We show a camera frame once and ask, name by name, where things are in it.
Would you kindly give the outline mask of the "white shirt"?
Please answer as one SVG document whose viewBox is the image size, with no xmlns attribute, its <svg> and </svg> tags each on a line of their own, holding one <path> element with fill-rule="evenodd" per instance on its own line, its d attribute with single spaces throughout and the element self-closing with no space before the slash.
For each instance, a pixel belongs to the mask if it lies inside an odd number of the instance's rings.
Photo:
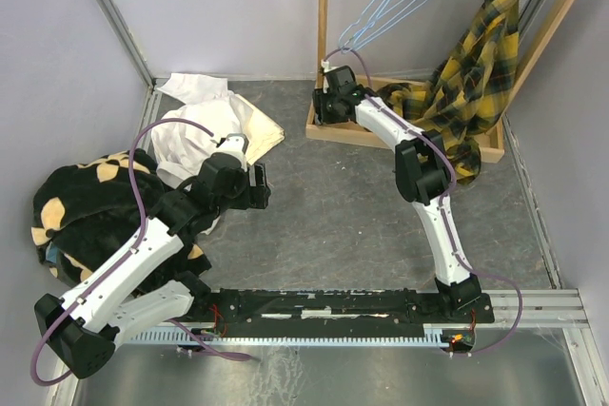
<svg viewBox="0 0 609 406">
<path fill-rule="evenodd" d="M 285 131 L 245 97 L 228 88 L 226 78 L 173 73 L 159 91 L 182 105 L 168 111 L 151 130 L 157 175 L 175 188 L 199 171 L 220 140 L 247 138 L 246 161 L 256 163 L 285 139 Z"/>
</svg>

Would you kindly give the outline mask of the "yellow plaid shirt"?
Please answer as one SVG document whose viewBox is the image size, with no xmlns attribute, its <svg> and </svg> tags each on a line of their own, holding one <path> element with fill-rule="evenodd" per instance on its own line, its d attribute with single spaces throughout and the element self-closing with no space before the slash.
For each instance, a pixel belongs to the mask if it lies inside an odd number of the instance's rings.
<svg viewBox="0 0 609 406">
<path fill-rule="evenodd" d="M 441 133 L 459 184 L 481 173 L 479 135 L 508 107 L 520 44 L 520 0 L 483 0 L 469 28 L 423 83 L 389 84 L 383 101 L 406 121 Z"/>
</svg>

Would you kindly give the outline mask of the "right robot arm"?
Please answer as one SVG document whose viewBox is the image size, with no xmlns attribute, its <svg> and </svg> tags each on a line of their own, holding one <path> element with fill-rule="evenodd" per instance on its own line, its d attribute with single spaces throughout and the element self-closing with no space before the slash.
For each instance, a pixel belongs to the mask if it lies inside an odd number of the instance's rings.
<svg viewBox="0 0 609 406">
<path fill-rule="evenodd" d="M 324 125 L 354 122 L 393 151 L 397 189 L 415 208 L 432 251 L 438 313 L 449 321 L 462 319 L 481 298 L 481 286 L 453 219 L 450 192 L 457 178 L 442 135 L 407 122 L 359 84 L 348 66 L 323 69 L 321 77 L 323 85 L 313 92 L 317 120 Z"/>
</svg>

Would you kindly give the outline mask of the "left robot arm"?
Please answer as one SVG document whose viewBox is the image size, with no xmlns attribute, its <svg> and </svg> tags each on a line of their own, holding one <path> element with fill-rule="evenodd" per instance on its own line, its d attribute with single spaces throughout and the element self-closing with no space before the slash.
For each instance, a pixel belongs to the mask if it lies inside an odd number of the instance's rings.
<svg viewBox="0 0 609 406">
<path fill-rule="evenodd" d="M 217 319 L 196 244 L 229 209 L 263 209 L 263 164 L 218 152 L 174 189 L 142 150 L 55 170 L 33 199 L 41 263 L 70 289 L 34 306 L 44 343 L 78 378 L 98 372 L 127 340 L 172 319 Z"/>
</svg>

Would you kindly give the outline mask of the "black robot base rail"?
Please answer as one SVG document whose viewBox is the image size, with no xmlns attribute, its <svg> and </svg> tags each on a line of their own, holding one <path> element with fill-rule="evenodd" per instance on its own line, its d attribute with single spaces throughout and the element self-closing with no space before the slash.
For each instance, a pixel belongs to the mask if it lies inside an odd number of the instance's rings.
<svg viewBox="0 0 609 406">
<path fill-rule="evenodd" d="M 438 292 L 220 289 L 195 302 L 186 322 L 217 323 L 225 337 L 419 337 L 425 324 L 492 323 L 487 294 L 468 312 L 444 312 Z"/>
</svg>

